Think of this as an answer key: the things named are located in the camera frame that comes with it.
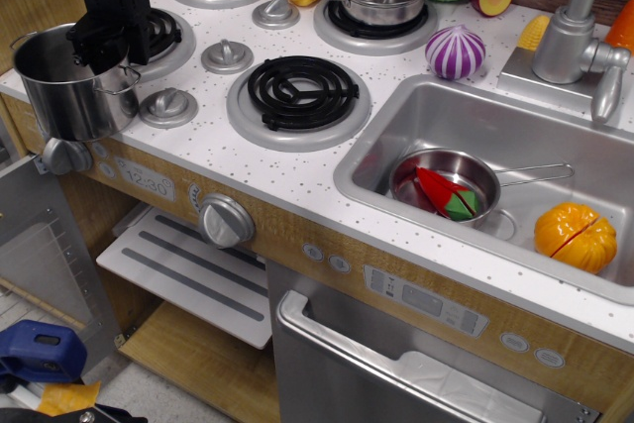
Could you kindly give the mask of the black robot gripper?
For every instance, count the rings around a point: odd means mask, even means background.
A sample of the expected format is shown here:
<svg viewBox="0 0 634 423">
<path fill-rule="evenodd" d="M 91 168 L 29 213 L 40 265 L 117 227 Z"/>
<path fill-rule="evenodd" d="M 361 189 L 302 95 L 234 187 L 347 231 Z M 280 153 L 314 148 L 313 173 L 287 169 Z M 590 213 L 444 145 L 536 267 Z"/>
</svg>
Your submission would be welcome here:
<svg viewBox="0 0 634 423">
<path fill-rule="evenodd" d="M 76 65 L 98 75 L 122 63 L 150 59 L 150 0 L 83 0 L 86 14 L 66 38 Z"/>
</svg>

